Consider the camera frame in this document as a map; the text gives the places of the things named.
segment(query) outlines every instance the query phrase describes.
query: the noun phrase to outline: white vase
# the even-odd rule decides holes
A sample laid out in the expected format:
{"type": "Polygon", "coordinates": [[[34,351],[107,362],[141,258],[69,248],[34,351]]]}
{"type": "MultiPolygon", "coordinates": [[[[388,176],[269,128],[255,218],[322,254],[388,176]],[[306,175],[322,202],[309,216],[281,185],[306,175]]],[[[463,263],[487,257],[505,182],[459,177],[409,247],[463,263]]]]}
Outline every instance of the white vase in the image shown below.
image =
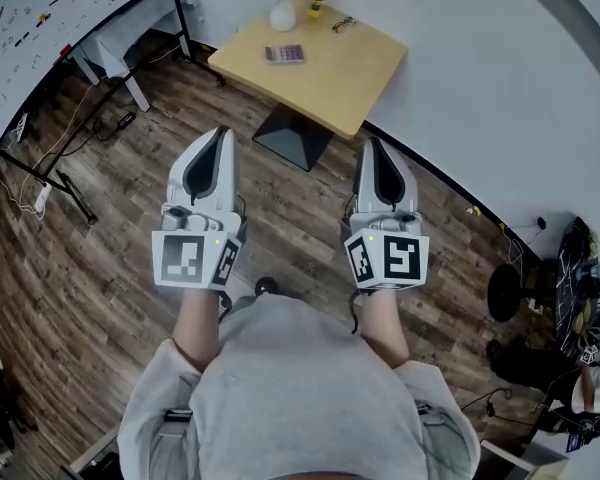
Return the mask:
{"type": "Polygon", "coordinates": [[[289,32],[296,24],[296,9],[293,0],[278,0],[269,14],[271,28],[278,32],[289,32]]]}

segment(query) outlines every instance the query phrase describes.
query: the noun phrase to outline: eyeglasses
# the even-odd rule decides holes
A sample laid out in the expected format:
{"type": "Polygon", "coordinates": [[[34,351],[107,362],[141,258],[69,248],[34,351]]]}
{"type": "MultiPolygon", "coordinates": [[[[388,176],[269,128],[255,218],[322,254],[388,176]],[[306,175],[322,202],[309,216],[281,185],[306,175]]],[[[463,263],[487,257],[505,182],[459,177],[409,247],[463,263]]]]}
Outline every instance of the eyeglasses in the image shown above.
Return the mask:
{"type": "Polygon", "coordinates": [[[339,21],[338,23],[336,23],[333,27],[331,27],[331,30],[333,30],[336,34],[339,34],[340,32],[343,31],[344,27],[346,27],[347,25],[356,25],[358,22],[356,20],[354,20],[351,16],[347,16],[345,19],[343,19],[342,21],[339,21]]]}

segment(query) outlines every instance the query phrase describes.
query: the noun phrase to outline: floor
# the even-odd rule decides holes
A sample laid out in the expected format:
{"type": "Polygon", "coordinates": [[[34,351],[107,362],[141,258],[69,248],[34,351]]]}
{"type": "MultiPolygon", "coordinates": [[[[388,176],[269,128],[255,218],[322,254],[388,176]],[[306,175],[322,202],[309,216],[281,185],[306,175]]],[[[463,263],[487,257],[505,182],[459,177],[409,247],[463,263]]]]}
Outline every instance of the floor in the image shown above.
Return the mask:
{"type": "MultiPolygon", "coordinates": [[[[58,164],[98,215],[96,225],[89,227],[57,191],[39,222],[9,202],[0,186],[0,355],[40,428],[18,436],[16,465],[31,479],[54,478],[60,464],[73,461],[119,421],[144,365],[169,335],[179,295],[152,282],[150,232],[158,227],[171,164],[219,124],[237,134],[240,193],[250,218],[232,292],[248,291],[258,278],[273,275],[287,291],[351,325],[347,298],[353,284],[338,220],[365,132],[352,141],[333,140],[307,174],[250,140],[274,105],[270,99],[237,83],[216,88],[209,75],[169,57],[137,80],[150,111],[111,140],[93,138],[58,164]]],[[[87,88],[78,76],[65,80],[60,110],[44,105],[35,121],[37,137],[11,152],[34,164],[62,135],[87,88]]],[[[105,90],[94,88],[88,101],[105,90]]],[[[88,109],[87,102],[78,117],[88,109]]],[[[129,110],[134,105],[122,90],[101,113],[100,136],[129,110]]],[[[87,137],[85,132],[74,144],[87,137]]],[[[487,282],[506,257],[506,239],[484,217],[469,215],[469,203],[452,189],[409,164],[431,250],[426,285],[400,292],[402,325],[415,357],[438,365],[464,404],[506,386],[484,357],[491,338],[547,324],[533,321],[529,311],[504,325],[490,319],[487,282]]],[[[2,161],[0,172],[18,198],[24,175],[2,161]]],[[[39,190],[28,180],[22,201],[33,204],[39,190]]],[[[538,392],[515,388],[508,402],[500,396],[493,399],[499,415],[535,420],[538,392]]],[[[496,442],[519,439],[530,429],[488,418],[482,403],[467,414],[480,436],[496,442]]]]}

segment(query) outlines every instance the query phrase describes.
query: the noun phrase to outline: calculator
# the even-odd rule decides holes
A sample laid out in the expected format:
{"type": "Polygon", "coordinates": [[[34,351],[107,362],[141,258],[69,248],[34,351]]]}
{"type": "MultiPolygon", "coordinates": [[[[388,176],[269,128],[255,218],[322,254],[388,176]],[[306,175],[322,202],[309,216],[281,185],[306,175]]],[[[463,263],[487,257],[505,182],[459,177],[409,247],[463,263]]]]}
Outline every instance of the calculator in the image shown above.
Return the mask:
{"type": "Polygon", "coordinates": [[[267,64],[300,64],[304,62],[304,51],[299,44],[288,44],[277,48],[265,46],[264,55],[267,64]]]}

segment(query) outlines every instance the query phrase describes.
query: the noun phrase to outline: gray sweatshirt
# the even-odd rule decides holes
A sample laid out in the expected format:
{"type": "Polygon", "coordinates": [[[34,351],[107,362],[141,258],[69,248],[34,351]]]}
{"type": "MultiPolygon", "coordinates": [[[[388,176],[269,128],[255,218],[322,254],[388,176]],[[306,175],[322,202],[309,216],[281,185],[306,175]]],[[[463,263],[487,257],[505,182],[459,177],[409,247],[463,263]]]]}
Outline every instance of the gray sweatshirt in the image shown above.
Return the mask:
{"type": "Polygon", "coordinates": [[[438,368],[391,370],[329,315],[268,294],[222,323],[204,374],[166,340],[118,444],[126,480],[469,479],[480,453],[438,368]],[[173,409],[184,421],[165,422],[173,409]]]}

